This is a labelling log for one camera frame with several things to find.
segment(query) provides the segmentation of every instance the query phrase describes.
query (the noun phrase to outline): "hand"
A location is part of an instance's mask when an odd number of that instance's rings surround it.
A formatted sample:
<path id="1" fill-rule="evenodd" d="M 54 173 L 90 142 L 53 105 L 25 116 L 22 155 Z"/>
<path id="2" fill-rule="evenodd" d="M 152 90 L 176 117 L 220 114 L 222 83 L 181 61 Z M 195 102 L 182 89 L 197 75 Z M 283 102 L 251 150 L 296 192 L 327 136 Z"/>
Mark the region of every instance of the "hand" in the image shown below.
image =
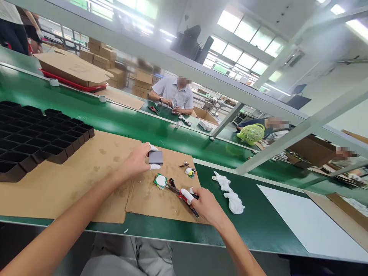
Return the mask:
<path id="1" fill-rule="evenodd" d="M 193 187 L 193 193 L 198 195 L 199 199 L 192 199 L 192 206 L 216 229 L 229 220 L 214 194 L 208 189 Z"/>
<path id="2" fill-rule="evenodd" d="M 145 157 L 149 156 L 149 151 L 157 151 L 155 146 L 150 145 L 149 142 L 142 144 L 140 147 L 134 149 L 128 156 L 127 159 L 121 164 L 118 169 L 118 173 L 128 176 L 128 178 L 133 177 L 137 174 L 144 173 L 152 169 L 161 168 L 160 165 L 156 164 L 146 164 Z"/>
<path id="3" fill-rule="evenodd" d="M 45 38 L 45 36 L 43 35 L 43 33 L 41 32 L 40 29 L 37 29 L 36 32 L 37 32 L 37 35 L 38 35 L 38 37 L 39 37 L 40 40 L 42 40 L 43 38 Z"/>
<path id="4" fill-rule="evenodd" d="M 180 107 L 175 107 L 172 109 L 171 113 L 173 114 L 181 114 L 183 111 Z"/>
<path id="5" fill-rule="evenodd" d="M 173 107 L 173 106 L 174 106 L 174 105 L 173 105 L 173 101 L 172 101 L 171 99 L 164 99 L 164 98 L 162 98 L 162 99 L 161 99 L 161 102 L 162 102 L 163 104 L 168 105 L 169 107 Z"/>

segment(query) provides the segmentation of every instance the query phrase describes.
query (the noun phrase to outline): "metal shelf frame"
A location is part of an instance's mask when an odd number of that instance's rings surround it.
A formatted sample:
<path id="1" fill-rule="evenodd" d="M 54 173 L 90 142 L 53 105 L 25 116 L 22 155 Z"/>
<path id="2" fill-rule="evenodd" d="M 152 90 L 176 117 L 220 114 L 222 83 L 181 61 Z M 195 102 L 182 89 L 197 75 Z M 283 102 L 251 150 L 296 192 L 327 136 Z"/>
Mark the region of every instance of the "metal shelf frame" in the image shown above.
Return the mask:
<path id="1" fill-rule="evenodd" d="M 224 124 L 230 122 L 237 115 L 244 103 L 246 103 L 255 109 L 262 110 L 275 117 L 283 118 L 297 126 L 294 130 L 290 131 L 288 135 L 285 135 L 266 150 L 257 154 L 254 158 L 247 161 L 246 164 L 241 165 L 237 169 L 239 174 L 244 174 L 255 168 L 285 149 L 287 146 L 292 145 L 290 143 L 295 143 L 310 133 L 322 137 L 339 146 L 348 147 L 351 150 L 358 152 L 363 157 L 368 158 L 368 144 L 325 125 L 368 98 L 368 79 L 349 91 L 349 97 L 345 94 L 336 99 L 330 105 L 326 106 L 320 112 L 309 117 L 254 88 L 243 85 L 218 72 L 206 68 L 195 61 L 189 60 L 178 53 L 162 47 L 158 41 L 154 40 L 154 38 L 149 39 L 139 37 L 132 32 L 124 30 L 122 26 L 117 25 L 117 23 L 92 14 L 91 12 L 73 5 L 70 2 L 64 0 L 7 1 L 58 22 L 59 24 L 67 26 L 86 36 L 98 39 L 129 55 L 140 57 L 154 65 L 164 68 L 165 70 L 180 76 L 185 76 L 204 87 L 239 101 L 224 120 Z M 286 56 L 286 54 L 283 53 L 279 56 L 281 59 L 281 57 Z M 271 70 L 266 70 L 263 74 L 264 76 L 261 75 L 259 78 L 257 85 L 262 83 L 263 79 L 268 79 L 267 76 L 270 73 Z M 215 129 L 212 134 L 216 136 L 221 130 L 221 127 L 222 124 Z"/>

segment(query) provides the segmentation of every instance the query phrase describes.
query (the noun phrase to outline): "red tray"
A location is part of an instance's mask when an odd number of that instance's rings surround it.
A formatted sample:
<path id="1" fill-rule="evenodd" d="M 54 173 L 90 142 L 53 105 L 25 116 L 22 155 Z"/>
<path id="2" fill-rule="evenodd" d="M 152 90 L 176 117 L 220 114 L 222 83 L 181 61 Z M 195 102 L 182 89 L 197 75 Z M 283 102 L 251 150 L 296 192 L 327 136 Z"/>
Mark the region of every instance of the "red tray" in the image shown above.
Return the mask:
<path id="1" fill-rule="evenodd" d="M 46 72 L 45 70 L 42 70 L 41 68 L 39 68 L 39 70 L 44 74 L 45 77 L 48 77 L 50 79 L 57 79 L 58 81 L 65 83 L 67 85 L 70 85 L 74 88 L 77 88 L 79 90 L 83 90 L 86 92 L 91 92 L 91 91 L 95 91 L 95 90 L 102 90 L 105 89 L 108 85 L 108 83 L 104 84 L 104 85 L 100 85 L 100 86 L 93 86 L 93 87 L 85 87 L 85 86 L 81 86 L 79 84 L 76 84 L 74 82 L 71 82 L 70 80 L 64 79 L 62 77 L 59 77 L 57 75 L 54 75 L 52 73 Z"/>

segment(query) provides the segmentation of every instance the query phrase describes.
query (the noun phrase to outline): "pliers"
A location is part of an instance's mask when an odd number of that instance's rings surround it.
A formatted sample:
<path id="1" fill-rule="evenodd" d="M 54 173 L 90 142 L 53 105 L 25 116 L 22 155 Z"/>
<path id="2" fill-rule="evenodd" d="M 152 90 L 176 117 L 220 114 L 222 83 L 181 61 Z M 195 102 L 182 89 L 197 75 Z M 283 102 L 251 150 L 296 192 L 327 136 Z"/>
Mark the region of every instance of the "pliers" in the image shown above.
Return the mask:
<path id="1" fill-rule="evenodd" d="M 158 109 L 154 108 L 153 106 L 149 107 L 154 113 L 156 113 L 158 115 L 158 113 L 160 112 Z"/>
<path id="2" fill-rule="evenodd" d="M 172 178 L 169 179 L 169 184 L 166 184 L 166 187 L 174 192 L 175 194 L 177 194 L 178 198 L 182 199 L 185 201 L 186 204 L 188 204 L 188 200 L 187 198 L 182 194 L 181 191 L 179 191 L 176 186 L 175 186 L 175 183 L 174 183 L 174 180 Z M 191 195 L 195 198 L 195 199 L 199 199 L 199 196 L 197 196 L 196 194 L 192 194 Z M 199 217 L 199 214 L 197 213 L 197 211 L 193 208 L 192 205 L 189 205 L 189 208 L 192 210 L 193 214 L 195 214 L 196 217 Z"/>

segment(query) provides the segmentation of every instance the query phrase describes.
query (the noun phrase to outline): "factory floor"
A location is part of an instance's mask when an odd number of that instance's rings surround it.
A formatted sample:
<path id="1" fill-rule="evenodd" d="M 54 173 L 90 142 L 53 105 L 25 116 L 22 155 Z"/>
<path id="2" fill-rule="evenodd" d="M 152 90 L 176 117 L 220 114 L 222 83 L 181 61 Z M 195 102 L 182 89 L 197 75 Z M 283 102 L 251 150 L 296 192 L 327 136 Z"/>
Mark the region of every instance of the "factory floor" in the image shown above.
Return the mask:
<path id="1" fill-rule="evenodd" d="M 0 223 L 0 270 L 13 259 L 43 228 Z M 78 276 L 88 261 L 94 233 L 84 232 L 56 269 L 54 276 Z M 173 264 L 177 276 L 237 275 L 225 248 L 171 243 Z M 289 261 L 277 254 L 253 252 L 268 276 L 290 275 Z"/>

